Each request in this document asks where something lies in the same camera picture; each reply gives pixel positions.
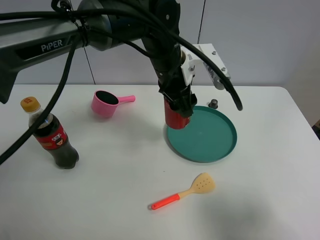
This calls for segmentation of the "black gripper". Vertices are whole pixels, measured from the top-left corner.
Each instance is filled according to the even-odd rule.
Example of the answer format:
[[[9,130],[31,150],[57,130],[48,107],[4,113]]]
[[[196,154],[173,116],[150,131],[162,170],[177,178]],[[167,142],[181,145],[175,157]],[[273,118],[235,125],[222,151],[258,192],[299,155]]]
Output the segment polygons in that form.
[[[186,85],[181,67],[160,68],[157,70],[159,92],[172,111],[181,110],[183,118],[189,118],[193,114],[197,97],[191,92],[191,87]],[[177,99],[181,97],[181,107]]]

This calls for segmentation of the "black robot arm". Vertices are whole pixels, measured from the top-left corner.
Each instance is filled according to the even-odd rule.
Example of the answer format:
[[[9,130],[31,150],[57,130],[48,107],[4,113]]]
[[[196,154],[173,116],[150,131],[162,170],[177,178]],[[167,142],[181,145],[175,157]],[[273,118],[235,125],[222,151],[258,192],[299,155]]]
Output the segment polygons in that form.
[[[158,78],[159,91],[183,118],[197,102],[183,76],[181,6],[175,0],[83,0],[77,10],[54,0],[52,11],[0,16],[0,101],[9,100],[18,73],[71,48],[105,51],[141,40]]]

